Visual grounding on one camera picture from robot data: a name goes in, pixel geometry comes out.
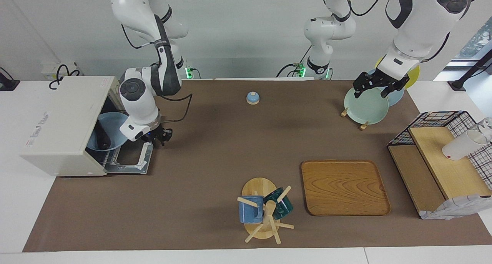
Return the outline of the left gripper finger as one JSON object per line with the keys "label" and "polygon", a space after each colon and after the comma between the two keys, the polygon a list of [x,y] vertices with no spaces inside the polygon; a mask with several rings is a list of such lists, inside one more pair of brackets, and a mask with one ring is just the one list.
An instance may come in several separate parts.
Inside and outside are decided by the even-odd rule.
{"label": "left gripper finger", "polygon": [[384,83],[380,92],[381,98],[385,99],[390,93],[404,88],[404,83]]}
{"label": "left gripper finger", "polygon": [[360,98],[363,92],[371,89],[371,79],[369,78],[357,78],[353,82],[354,97]]}

